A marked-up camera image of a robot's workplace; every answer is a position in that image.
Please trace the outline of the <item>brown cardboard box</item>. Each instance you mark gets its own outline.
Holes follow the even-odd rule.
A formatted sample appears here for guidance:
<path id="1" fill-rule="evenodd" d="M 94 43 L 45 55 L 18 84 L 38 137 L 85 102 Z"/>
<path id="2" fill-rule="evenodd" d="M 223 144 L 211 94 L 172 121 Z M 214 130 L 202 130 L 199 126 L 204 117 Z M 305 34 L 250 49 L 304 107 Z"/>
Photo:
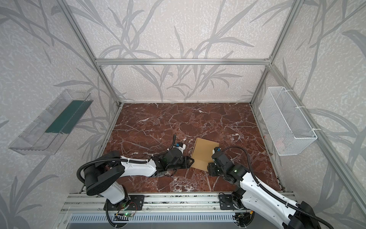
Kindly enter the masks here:
<path id="1" fill-rule="evenodd" d="M 207 172 L 208 164 L 213 162 L 212 155 L 213 150 L 216 147 L 219 147 L 219 143 L 197 138 L 191 156 L 191 158 L 194 160 L 194 163 L 191 165 L 191 167 Z"/>

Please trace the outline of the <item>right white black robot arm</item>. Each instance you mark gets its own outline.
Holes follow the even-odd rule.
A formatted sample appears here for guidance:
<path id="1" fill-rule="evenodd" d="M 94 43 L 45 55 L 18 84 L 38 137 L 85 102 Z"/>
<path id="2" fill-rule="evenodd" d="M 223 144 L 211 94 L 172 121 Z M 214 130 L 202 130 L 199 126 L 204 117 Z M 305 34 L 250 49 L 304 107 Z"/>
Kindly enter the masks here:
<path id="1" fill-rule="evenodd" d="M 234 164 L 220 147 L 212 153 L 209 175 L 222 177 L 238 188 L 231 193 L 229 203 L 237 210 L 250 210 L 279 229 L 320 229 L 320 222 L 311 216 L 314 211 L 307 203 L 297 203 L 260 181 L 252 166 Z"/>

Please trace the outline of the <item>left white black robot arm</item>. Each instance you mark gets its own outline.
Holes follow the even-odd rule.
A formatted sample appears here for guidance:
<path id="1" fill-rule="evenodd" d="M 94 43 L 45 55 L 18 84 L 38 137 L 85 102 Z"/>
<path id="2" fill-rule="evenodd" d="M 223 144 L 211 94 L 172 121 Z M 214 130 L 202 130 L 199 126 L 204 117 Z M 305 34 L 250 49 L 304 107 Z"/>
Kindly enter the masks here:
<path id="1" fill-rule="evenodd" d="M 194 159 L 184 156 L 185 145 L 175 145 L 150 159 L 135 159 L 112 151 L 80 166 L 77 178 L 85 185 L 88 196 L 100 195 L 111 204 L 127 201 L 128 194 L 117 180 L 121 177 L 163 177 L 170 171 L 188 169 Z"/>

